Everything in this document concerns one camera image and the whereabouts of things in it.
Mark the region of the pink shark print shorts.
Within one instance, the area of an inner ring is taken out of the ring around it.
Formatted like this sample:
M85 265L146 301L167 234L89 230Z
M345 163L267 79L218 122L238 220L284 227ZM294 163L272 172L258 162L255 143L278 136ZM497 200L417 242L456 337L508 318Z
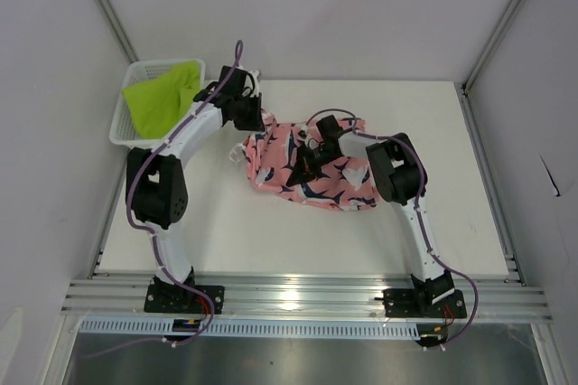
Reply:
M308 122L281 123L263 112L265 130L252 132L229 153L246 164L252 186L264 193L332 211L362 211L380 201L368 160L343 155L327 143L319 128L337 125L363 132L365 121L352 116L317 117Z

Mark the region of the lime green shorts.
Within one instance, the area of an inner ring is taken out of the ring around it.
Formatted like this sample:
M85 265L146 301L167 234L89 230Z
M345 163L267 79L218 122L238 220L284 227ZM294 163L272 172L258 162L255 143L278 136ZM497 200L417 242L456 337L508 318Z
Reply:
M186 61L123 89L135 132L143 139L163 138L189 111L201 82L199 63Z

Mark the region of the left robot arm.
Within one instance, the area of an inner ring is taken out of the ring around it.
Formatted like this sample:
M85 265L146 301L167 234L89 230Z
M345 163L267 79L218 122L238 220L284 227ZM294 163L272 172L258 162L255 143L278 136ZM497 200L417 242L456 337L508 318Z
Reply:
M194 271L183 240L182 218L189 201L184 169L228 122L240 131L265 130L259 81L258 70L223 67L219 80L195 96L189 112L158 145L129 152L127 219L150 235L155 276L169 285L163 299L175 312L189 311L196 301Z

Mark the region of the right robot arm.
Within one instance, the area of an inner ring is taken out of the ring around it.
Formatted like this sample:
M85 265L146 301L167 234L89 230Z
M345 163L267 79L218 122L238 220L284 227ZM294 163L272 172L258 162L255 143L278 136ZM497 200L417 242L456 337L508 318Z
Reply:
M297 133L294 162L287 184L303 185L318 180L322 168L342 157L365 158L381 198L392 205L400 220L415 265L411 273L412 303L421 315L434 315L445 298L455 292L451 271L438 263L436 243L423 207L427 173L409 137L371 136L357 129L357 119L343 128L335 116L323 117L316 125L319 138L307 127Z

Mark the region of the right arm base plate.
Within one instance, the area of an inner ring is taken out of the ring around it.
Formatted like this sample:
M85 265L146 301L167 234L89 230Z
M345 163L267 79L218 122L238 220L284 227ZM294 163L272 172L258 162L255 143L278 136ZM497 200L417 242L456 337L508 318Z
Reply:
M389 318L465 319L468 315L460 290L454 290L433 304L416 289L410 288L385 289L375 300L384 306L385 315Z

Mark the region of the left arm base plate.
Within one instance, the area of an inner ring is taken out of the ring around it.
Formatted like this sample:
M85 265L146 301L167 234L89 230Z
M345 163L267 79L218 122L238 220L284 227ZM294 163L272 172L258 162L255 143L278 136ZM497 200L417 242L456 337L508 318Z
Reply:
M195 288L212 301L214 314L221 315L225 287L200 285ZM203 296L194 295L188 290L153 277L147 288L144 311L156 314L209 315L210 305Z

